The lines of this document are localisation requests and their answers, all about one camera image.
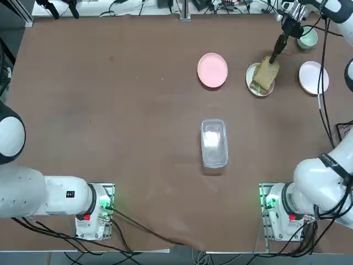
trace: white plate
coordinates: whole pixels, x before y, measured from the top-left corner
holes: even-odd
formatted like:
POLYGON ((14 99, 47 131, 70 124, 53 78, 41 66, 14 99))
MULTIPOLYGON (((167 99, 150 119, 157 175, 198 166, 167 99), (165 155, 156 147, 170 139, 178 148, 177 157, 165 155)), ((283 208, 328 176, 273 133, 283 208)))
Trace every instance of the white plate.
POLYGON ((256 62, 256 63, 253 63, 252 65, 249 66, 248 70, 247 70, 247 76, 246 76, 246 82, 247 82, 247 85, 248 85, 248 89, 249 91, 257 96, 257 97, 267 97, 269 94, 272 93, 272 91, 274 90, 274 87, 275 87, 275 81, 272 83, 272 86, 270 87, 270 90, 268 92, 268 94, 261 94, 259 91, 257 91, 256 89, 253 89, 250 87, 250 84, 252 83, 253 81, 253 77, 254 77, 254 73, 255 73, 255 69, 257 67, 257 65, 259 65, 260 63, 259 62, 256 62))
MULTIPOLYGON (((321 64, 317 62, 305 62, 300 67, 299 70, 299 82, 302 88, 312 94, 318 94, 318 82, 319 82, 319 74, 320 74, 321 64)), ((326 69, 324 68, 324 92, 329 87, 329 75, 327 74, 326 69)), ((322 83, 320 81, 319 86, 319 94, 322 93, 322 83)))

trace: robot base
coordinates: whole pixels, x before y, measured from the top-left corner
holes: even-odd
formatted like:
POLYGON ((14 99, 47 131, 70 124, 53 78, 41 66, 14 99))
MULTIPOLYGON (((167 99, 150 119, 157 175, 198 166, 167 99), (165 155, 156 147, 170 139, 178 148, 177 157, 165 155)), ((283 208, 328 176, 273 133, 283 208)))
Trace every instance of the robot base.
MULTIPOLYGON (((297 216, 288 215, 284 210, 281 200, 284 185, 284 183, 260 184, 264 225, 271 227, 271 231, 265 229, 265 236, 275 241, 289 241, 304 224, 304 218, 297 220, 297 216)), ((300 229, 291 241, 302 239, 302 229, 300 229)))
POLYGON ((113 212, 106 210, 105 206, 113 207, 115 184, 90 183, 97 194, 95 208, 91 215, 79 220, 75 216, 76 237, 86 240, 107 240, 111 238, 112 224, 110 219, 113 212))

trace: bread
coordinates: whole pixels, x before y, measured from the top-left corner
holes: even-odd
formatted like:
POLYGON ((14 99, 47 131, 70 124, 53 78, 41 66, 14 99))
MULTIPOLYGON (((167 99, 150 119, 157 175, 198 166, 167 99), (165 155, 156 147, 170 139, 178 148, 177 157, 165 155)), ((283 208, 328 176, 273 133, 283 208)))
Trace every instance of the bread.
POLYGON ((252 83, 252 85, 256 87, 258 84, 265 92, 268 92, 279 70, 280 64, 277 61, 270 63, 270 57, 266 56, 255 70, 253 77, 254 84, 252 83))

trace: pink plate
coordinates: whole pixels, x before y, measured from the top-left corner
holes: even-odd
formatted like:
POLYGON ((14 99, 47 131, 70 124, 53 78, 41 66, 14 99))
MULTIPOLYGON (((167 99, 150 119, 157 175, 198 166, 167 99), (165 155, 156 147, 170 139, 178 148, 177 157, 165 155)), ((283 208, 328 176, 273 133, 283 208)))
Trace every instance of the pink plate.
POLYGON ((211 88, 219 87, 227 79, 227 63, 219 54, 212 52, 205 54, 199 60, 197 74, 204 85, 211 88))

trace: container lid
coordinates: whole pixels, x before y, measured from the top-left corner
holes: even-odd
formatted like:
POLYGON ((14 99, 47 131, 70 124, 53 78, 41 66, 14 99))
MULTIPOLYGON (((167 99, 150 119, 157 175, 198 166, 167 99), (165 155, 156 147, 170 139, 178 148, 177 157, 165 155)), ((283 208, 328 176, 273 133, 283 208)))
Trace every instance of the container lid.
POLYGON ((201 150, 205 167, 224 167, 228 161, 226 127, 219 119, 204 120, 201 124, 201 150))

